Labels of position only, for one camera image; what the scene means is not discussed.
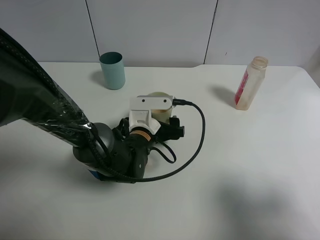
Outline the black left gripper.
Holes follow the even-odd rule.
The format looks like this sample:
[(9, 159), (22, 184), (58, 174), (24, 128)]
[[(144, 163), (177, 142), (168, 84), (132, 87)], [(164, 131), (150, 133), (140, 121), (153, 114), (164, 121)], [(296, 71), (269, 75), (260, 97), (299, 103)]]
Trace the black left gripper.
[[(125, 175), (141, 179), (144, 177), (148, 155), (151, 151), (158, 152), (168, 163), (175, 163), (175, 153), (165, 142), (183, 138), (185, 136), (185, 127), (180, 126), (180, 119), (174, 115), (169, 118), (169, 125), (161, 122), (160, 129), (153, 135), (143, 127), (129, 130), (129, 119), (126, 117), (120, 120), (119, 125), (113, 129), (113, 132), (121, 137), (124, 146), (129, 150), (130, 165)], [(155, 147), (155, 144), (165, 147), (172, 155), (172, 158), (169, 158)]]

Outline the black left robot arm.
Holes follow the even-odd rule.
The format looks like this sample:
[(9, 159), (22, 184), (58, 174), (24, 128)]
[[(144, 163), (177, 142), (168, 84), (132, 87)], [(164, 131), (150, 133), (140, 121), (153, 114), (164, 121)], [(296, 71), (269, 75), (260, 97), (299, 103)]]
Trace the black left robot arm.
[(173, 116), (152, 133), (128, 117), (110, 128), (92, 123), (38, 62), (9, 34), (0, 33), (0, 124), (28, 123), (72, 145), (75, 158), (100, 181), (134, 183), (145, 173), (155, 144), (185, 134)]

